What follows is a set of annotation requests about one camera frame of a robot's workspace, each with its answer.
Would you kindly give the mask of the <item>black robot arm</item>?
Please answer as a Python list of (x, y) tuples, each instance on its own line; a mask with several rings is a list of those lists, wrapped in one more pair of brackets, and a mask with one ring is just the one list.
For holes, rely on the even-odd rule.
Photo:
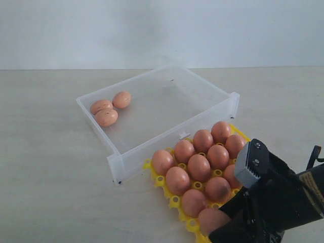
[(230, 222), (208, 234), (211, 242), (281, 242), (286, 230), (323, 218), (323, 165), (296, 174), (283, 161), (272, 163), (220, 210)]

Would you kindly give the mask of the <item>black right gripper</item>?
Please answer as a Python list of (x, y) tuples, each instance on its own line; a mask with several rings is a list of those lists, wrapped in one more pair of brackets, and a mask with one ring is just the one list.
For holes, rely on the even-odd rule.
[(251, 192), (243, 187), (220, 207), (231, 219), (211, 242), (281, 242), (286, 230), (323, 219), (323, 175), (297, 174), (296, 184)]

